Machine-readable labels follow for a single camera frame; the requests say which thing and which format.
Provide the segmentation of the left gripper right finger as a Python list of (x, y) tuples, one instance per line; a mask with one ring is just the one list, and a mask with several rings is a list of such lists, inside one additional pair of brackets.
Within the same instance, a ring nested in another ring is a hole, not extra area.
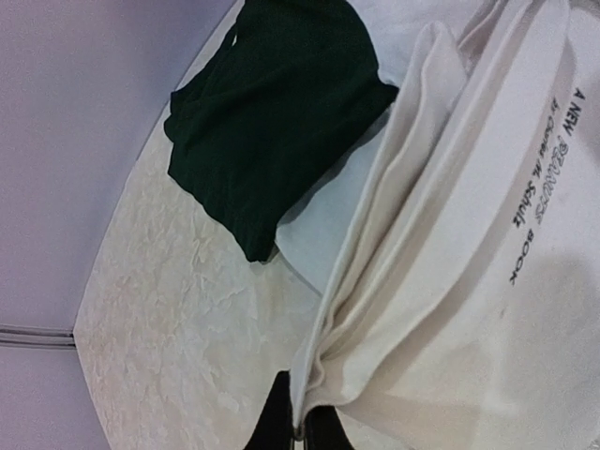
[(305, 422), (304, 448), (307, 450), (354, 450), (332, 406), (320, 406), (310, 411)]

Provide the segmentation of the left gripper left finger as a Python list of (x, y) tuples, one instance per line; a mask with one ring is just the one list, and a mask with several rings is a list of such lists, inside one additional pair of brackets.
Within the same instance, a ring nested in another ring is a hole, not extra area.
[(294, 446), (290, 373), (280, 371), (246, 444), (246, 450), (291, 450)]

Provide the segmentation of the white green raglan t-shirt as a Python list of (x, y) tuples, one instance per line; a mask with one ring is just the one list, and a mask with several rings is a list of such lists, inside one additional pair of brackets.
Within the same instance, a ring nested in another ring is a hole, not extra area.
[(292, 223), (322, 299), (294, 443), (332, 406), (413, 449), (599, 435), (599, 5), (248, 1), (171, 98), (169, 176), (263, 262)]

